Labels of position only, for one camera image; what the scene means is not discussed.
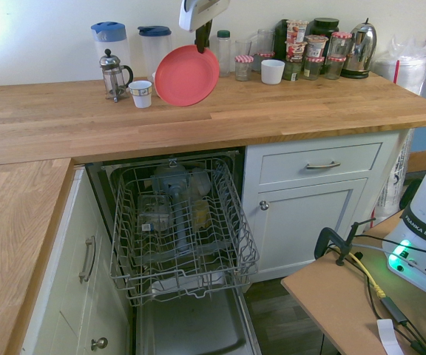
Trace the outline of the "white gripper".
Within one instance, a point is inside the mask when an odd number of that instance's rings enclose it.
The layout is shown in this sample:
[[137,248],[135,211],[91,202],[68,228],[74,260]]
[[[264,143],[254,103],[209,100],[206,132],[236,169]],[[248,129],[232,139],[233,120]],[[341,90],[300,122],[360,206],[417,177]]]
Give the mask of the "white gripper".
[[180,6],[179,27],[195,31],[195,45],[199,53],[210,48],[213,18],[229,7],[229,0],[185,0]]

